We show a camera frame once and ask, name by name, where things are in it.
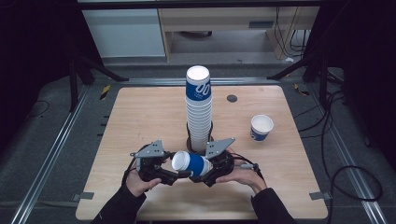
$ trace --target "cup rim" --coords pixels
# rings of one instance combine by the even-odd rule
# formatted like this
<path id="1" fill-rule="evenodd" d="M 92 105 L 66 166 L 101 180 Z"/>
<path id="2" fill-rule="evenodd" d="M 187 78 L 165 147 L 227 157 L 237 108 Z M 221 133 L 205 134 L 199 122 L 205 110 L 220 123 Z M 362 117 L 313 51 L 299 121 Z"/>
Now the cup rim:
<path id="1" fill-rule="evenodd" d="M 254 121 L 255 119 L 257 119 L 257 118 L 264 118 L 264 119 L 266 119 L 266 121 L 269 121 L 270 126 L 269 126 L 268 128 L 266 128 L 265 130 L 259 130 L 259 129 L 257 129 L 257 128 L 254 126 L 254 124 L 253 124 L 253 121 Z M 258 134 L 268 134 L 269 132 L 271 132 L 271 131 L 274 129 L 274 122 L 273 122 L 273 120 L 272 120 L 270 117 L 268 117 L 268 116 L 266 116 L 266 115 L 264 115 L 264 114 L 260 114 L 260 115 L 254 116 L 254 117 L 251 119 L 250 124 L 251 124 L 251 128 L 254 130 L 254 132 L 255 132 L 255 133 L 258 133 Z"/>
<path id="2" fill-rule="evenodd" d="M 182 156 L 180 159 L 182 159 L 183 162 L 177 160 L 177 158 L 179 158 L 180 156 Z M 190 155 L 188 155 L 188 152 L 178 151 L 172 159 L 172 168 L 176 171 L 184 171 L 187 169 L 189 162 Z"/>
<path id="3" fill-rule="evenodd" d="M 195 75 L 195 73 L 193 73 L 192 70 L 198 70 L 198 72 L 200 73 L 203 72 L 204 75 L 202 76 L 202 78 L 193 78 L 193 75 Z M 191 80 L 193 82 L 203 82 L 204 80 L 210 79 L 209 69 L 207 69 L 202 65 L 194 65 L 187 70 L 186 79 Z"/>

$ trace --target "wooden tabletop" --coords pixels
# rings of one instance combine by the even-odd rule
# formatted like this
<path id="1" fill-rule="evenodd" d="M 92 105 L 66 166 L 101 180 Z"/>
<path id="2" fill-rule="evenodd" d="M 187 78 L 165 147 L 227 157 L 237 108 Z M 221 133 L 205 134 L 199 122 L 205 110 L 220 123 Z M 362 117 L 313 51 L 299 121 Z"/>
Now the wooden tabletop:
<path id="1" fill-rule="evenodd" d="M 236 95 L 230 103 L 227 96 Z M 294 218 L 327 216 L 323 200 L 312 201 L 318 183 L 282 89 L 278 86 L 213 86 L 213 132 L 216 140 L 235 137 L 231 148 L 262 170 Z M 111 112 L 84 192 L 76 212 L 81 220 L 93 219 L 120 187 L 131 152 L 157 139 L 165 151 L 187 150 L 185 87 L 123 88 Z M 275 124 L 260 143 L 250 138 L 250 120 L 257 114 Z M 171 162 L 163 165 L 173 171 Z M 215 184 L 179 179 L 173 186 L 159 185 L 146 193 L 138 220 L 256 219 L 250 203 L 251 188 L 238 183 Z"/>

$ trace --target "black cable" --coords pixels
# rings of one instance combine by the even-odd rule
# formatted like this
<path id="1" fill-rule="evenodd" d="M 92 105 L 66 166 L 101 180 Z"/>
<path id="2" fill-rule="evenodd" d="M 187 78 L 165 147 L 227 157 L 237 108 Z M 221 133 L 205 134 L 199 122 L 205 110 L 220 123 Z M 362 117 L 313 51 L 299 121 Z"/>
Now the black cable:
<path id="1" fill-rule="evenodd" d="M 327 106 L 327 109 L 326 109 L 327 116 L 326 116 L 324 125 L 323 125 L 323 127 L 322 127 L 322 131 L 321 131 L 322 135 L 321 135 L 321 138 L 320 138 L 320 152 L 321 152 L 321 159 L 322 159 L 323 168 L 324 168 L 324 171 L 325 171 L 325 173 L 326 173 L 326 176 L 327 176 L 327 177 L 329 178 L 329 180 L 331 181 L 331 190 L 330 190 L 330 194 L 333 195 L 334 188 L 336 188 L 336 189 L 338 189 L 341 193 L 343 193 L 343 194 L 346 195 L 347 197 L 349 197 L 349 198 L 351 198 L 351 199 L 354 199 L 354 200 L 359 200 L 359 201 L 364 201 L 364 202 L 375 202 L 375 201 L 378 201 L 378 200 L 382 197 L 382 194 L 383 194 L 382 185 L 381 185 L 381 183 L 379 182 L 379 180 L 378 180 L 373 174 L 371 174 L 368 170 L 366 170 L 366 169 L 364 169 L 364 168 L 362 168 L 362 167 L 359 167 L 359 166 L 355 166 L 355 165 L 347 165 L 347 166 L 343 166 L 343 167 L 339 168 L 339 169 L 334 173 L 333 176 L 330 176 L 330 173 L 329 173 L 329 170 L 328 170 L 328 167 L 327 167 L 327 164 L 326 164 L 326 160 L 325 160 L 325 157 L 324 157 L 324 135 L 325 135 L 325 130 L 326 130 L 326 126 L 327 126 L 327 123 L 328 123 L 328 121 L 329 121 L 329 118 L 332 116 L 332 114 L 331 114 L 331 107 L 332 107 L 332 103 L 335 101 L 335 100 L 333 99 L 334 95 L 335 95 L 335 93 L 332 94 L 332 95 L 329 97 L 329 100 L 328 100 L 328 102 L 329 102 L 330 104 Z M 377 194 L 374 198 L 361 198 L 361 197 L 355 196 L 355 195 L 353 195 L 353 194 L 350 194 L 350 193 L 346 192 L 344 189 L 342 189 L 342 188 L 340 188 L 339 186 L 337 186 L 337 185 L 335 184 L 335 178 L 336 178 L 342 171 L 344 171 L 345 169 L 359 169 L 359 170 L 362 170 L 363 172 L 365 172 L 367 175 L 369 175 L 369 176 L 375 181 L 375 183 L 378 185 L 378 188 L 379 188 L 378 194 Z M 331 198 L 331 200 L 330 200 L 329 215 L 328 215 L 328 220 L 327 220 L 327 223 L 328 223 L 328 224 L 330 224 L 330 223 L 332 222 L 332 210 L 333 210 L 333 198 Z"/>
<path id="2" fill-rule="evenodd" d="M 336 91 L 335 93 L 332 93 L 331 94 L 331 96 L 329 97 L 329 99 L 328 99 L 328 101 L 327 101 L 327 103 L 325 104 L 326 106 L 326 108 L 330 108 L 331 107 L 331 105 L 332 105 L 332 103 L 333 103 L 333 98 L 334 98 L 334 96 L 336 95 L 336 94 L 338 94 L 338 93 L 341 93 L 341 91 Z M 305 131 L 307 131 L 307 130 L 310 130 L 310 129 L 313 129 L 313 128 L 315 128 L 315 127 L 317 127 L 325 118 L 326 118 L 326 116 L 327 116 L 327 114 L 328 114 L 328 111 L 329 111 L 329 109 L 326 109 L 326 111 L 325 111 L 325 113 L 323 114 L 323 116 L 320 118 L 320 120 L 318 120 L 316 123 L 314 123 L 313 125 L 311 125 L 311 126 L 309 126 L 309 127 L 306 127 L 306 128 L 303 128 L 303 129 L 301 129 L 301 130 L 298 130 L 298 132 L 299 133 L 301 133 L 301 132 L 305 132 Z"/>
<path id="3" fill-rule="evenodd" d="M 330 130 L 331 127 L 332 127 L 332 123 L 330 123 L 329 128 L 324 133 L 320 133 L 317 135 L 310 135 L 310 136 L 302 136 L 301 138 L 304 139 L 304 138 L 321 137 L 323 134 L 326 134 Z"/>
<path id="4" fill-rule="evenodd" d="M 28 119 L 31 119 L 31 118 L 34 118 L 34 117 L 37 117 L 37 116 L 40 116 L 40 115 L 43 115 L 47 110 L 49 110 L 49 108 L 50 108 L 50 103 L 48 102 L 48 101 L 44 101 L 44 100 L 40 100 L 40 101 L 36 101 L 37 103 L 46 103 L 47 104 L 47 107 L 44 109 L 44 111 L 42 111 L 42 112 L 40 112 L 40 113 L 38 113 L 38 114 L 34 114 L 34 115 L 31 115 L 31 116 L 28 116 L 27 118 L 26 118 L 26 120 L 28 120 Z"/>
<path id="5" fill-rule="evenodd" d="M 309 111 L 311 111 L 311 110 L 313 110 L 313 109 L 317 108 L 318 106 L 319 106 L 319 105 L 315 105 L 314 107 L 312 107 L 312 108 L 310 108 L 310 109 L 307 109 L 307 110 L 305 110 L 304 112 L 302 112 L 302 113 L 300 113 L 300 114 L 298 114 L 298 115 L 294 116 L 293 118 L 294 118 L 294 119 L 296 119 L 296 118 L 300 117 L 301 115 L 303 115 L 303 114 L 306 114 L 306 113 L 308 113 Z"/>
<path id="6" fill-rule="evenodd" d="M 292 49 L 292 50 L 294 50 L 294 51 L 297 51 L 297 52 L 302 52 L 302 54 L 301 54 L 300 56 L 304 56 L 306 30 L 304 30 L 303 44 L 301 44 L 301 45 L 300 45 L 300 41 L 299 41 L 299 39 L 298 39 L 297 34 L 298 34 L 298 30 L 294 30 L 294 31 L 293 31 L 293 34 L 291 35 L 291 39 L 290 39 L 290 42 L 289 42 L 290 49 Z M 293 44 L 291 43 L 292 40 L 293 40 L 293 38 L 294 38 L 294 36 L 296 36 L 296 41 L 297 41 L 297 43 L 298 43 L 299 45 L 293 45 Z"/>
<path id="7" fill-rule="evenodd" d="M 278 20 L 279 20 L 279 7 L 276 7 L 276 21 L 275 21 L 275 26 L 274 26 L 274 35 L 275 35 L 275 39 L 276 39 L 277 44 L 280 46 L 280 48 L 281 48 L 281 50 L 282 50 L 282 53 L 285 54 L 286 56 L 292 57 L 292 58 L 293 58 L 293 57 L 301 56 L 301 55 L 290 54 L 290 53 L 288 53 L 288 51 L 286 50 L 285 41 L 284 41 L 284 39 L 283 39 L 282 32 L 280 31 L 280 26 L 279 26 Z M 277 36 L 276 36 L 276 27 L 277 27 L 277 29 L 278 29 L 278 31 L 279 31 L 281 42 L 279 42 L 279 39 L 278 39 Z"/>
<path id="8" fill-rule="evenodd" d="M 233 155 L 232 158 L 228 158 L 226 160 L 229 159 L 234 159 L 234 160 L 241 160 L 241 161 L 247 161 L 249 164 L 252 164 L 254 166 L 253 170 L 256 172 L 256 174 L 261 178 L 264 179 L 264 176 L 262 175 L 262 171 L 260 170 L 259 164 L 257 163 L 253 163 L 252 161 L 248 160 L 247 158 L 243 157 L 242 155 L 239 155 L 237 153 L 230 153 L 231 155 Z"/>

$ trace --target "human hand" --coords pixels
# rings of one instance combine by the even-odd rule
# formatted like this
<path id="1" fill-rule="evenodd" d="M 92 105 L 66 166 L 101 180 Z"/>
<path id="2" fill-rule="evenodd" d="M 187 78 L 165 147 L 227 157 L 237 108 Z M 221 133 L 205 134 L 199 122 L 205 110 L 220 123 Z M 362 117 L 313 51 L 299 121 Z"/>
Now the human hand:
<path id="1" fill-rule="evenodd" d="M 235 152 L 231 148 L 228 148 L 227 150 L 234 156 Z M 255 171 L 251 169 L 243 169 L 240 167 L 241 164 L 245 164 L 245 162 L 241 160 L 235 160 L 233 171 L 229 175 L 224 175 L 217 178 L 216 183 L 236 181 L 240 184 L 251 187 L 255 194 L 267 188 L 265 181 L 259 177 Z"/>
<path id="2" fill-rule="evenodd" d="M 160 178 L 152 179 L 149 182 L 143 181 L 136 171 L 136 164 L 131 167 L 131 171 L 126 179 L 126 187 L 137 198 L 148 189 L 152 189 L 161 183 Z"/>

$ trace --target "paper cup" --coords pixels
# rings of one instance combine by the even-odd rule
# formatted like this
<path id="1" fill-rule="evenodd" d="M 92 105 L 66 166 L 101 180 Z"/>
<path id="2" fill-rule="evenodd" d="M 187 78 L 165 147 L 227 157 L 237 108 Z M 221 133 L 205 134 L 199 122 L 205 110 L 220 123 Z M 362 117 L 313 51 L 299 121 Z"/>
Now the paper cup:
<path id="1" fill-rule="evenodd" d="M 195 101 L 189 99 L 189 97 L 186 96 L 186 106 L 187 108 L 193 110 L 206 110 L 212 107 L 212 102 L 213 102 L 212 96 L 209 96 L 209 99 L 210 100 L 207 101 L 205 105 L 203 105 L 203 104 L 197 104 Z"/>
<path id="2" fill-rule="evenodd" d="M 206 150 L 206 143 L 207 143 L 207 139 L 205 141 L 191 141 L 191 148 L 192 150 L 196 151 L 197 153 L 202 153 L 205 152 Z"/>
<path id="3" fill-rule="evenodd" d="M 201 110 L 201 111 L 194 111 L 187 109 L 187 114 L 191 116 L 196 116 L 196 117 L 206 117 L 207 115 L 212 114 L 212 109 L 208 108 L 207 110 Z"/>
<path id="4" fill-rule="evenodd" d="M 212 116 L 209 114 L 205 117 L 196 117 L 196 116 L 189 116 L 187 115 L 187 122 L 194 123 L 194 124 L 208 124 L 212 120 Z"/>
<path id="5" fill-rule="evenodd" d="M 263 141 L 273 130 L 273 121 L 265 115 L 256 115 L 251 120 L 250 136 L 257 142 Z"/>
<path id="6" fill-rule="evenodd" d="M 187 70 L 186 102 L 191 105 L 207 105 L 212 101 L 210 75 L 207 68 L 196 65 Z"/>
<path id="7" fill-rule="evenodd" d="M 172 159 L 176 171 L 191 171 L 191 176 L 205 175 L 210 170 L 210 161 L 197 154 L 179 151 Z"/>

